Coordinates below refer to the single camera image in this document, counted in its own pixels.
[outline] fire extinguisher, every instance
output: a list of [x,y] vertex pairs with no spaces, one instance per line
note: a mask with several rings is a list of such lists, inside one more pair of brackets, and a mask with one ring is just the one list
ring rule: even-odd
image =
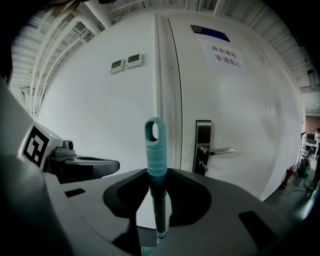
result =
[[284,177],[284,180],[282,182],[282,184],[280,185],[280,187],[282,189],[285,189],[288,185],[288,180],[290,179],[290,177],[294,174],[294,167],[291,166],[289,169],[286,170],[286,174]]

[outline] teal mop handle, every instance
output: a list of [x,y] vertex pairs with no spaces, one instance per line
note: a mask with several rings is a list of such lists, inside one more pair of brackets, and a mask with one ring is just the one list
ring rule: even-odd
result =
[[[153,134],[153,125],[158,127],[158,138]],[[164,180],[167,174],[166,125],[158,117],[150,118],[144,126],[147,172],[150,175],[150,192],[153,197],[153,209],[157,242],[166,236],[166,189]]]

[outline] thermostat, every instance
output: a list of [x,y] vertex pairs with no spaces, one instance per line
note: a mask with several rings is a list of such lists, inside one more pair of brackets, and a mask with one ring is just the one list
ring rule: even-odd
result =
[[130,56],[126,65],[127,69],[132,69],[142,65],[142,54]]
[[118,60],[114,63],[112,63],[111,65],[111,69],[110,69],[110,74],[114,74],[114,73],[117,73],[117,72],[120,72],[124,69],[124,60],[121,59],[121,60]]

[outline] white door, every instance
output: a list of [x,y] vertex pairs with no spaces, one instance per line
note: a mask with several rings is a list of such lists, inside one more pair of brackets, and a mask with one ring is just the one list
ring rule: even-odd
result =
[[[192,171],[196,120],[211,120],[206,176],[236,184],[256,197],[278,156],[281,109],[277,87],[249,35],[225,21],[197,14],[169,16],[182,96],[181,169]],[[223,32],[230,42],[194,33],[191,25]]]

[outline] teal handle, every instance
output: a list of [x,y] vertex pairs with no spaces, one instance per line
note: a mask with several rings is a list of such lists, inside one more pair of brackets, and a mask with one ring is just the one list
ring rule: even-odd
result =
[[[153,135],[153,125],[158,126],[158,138]],[[161,184],[167,174],[166,125],[158,117],[150,118],[144,125],[147,171],[155,185]]]

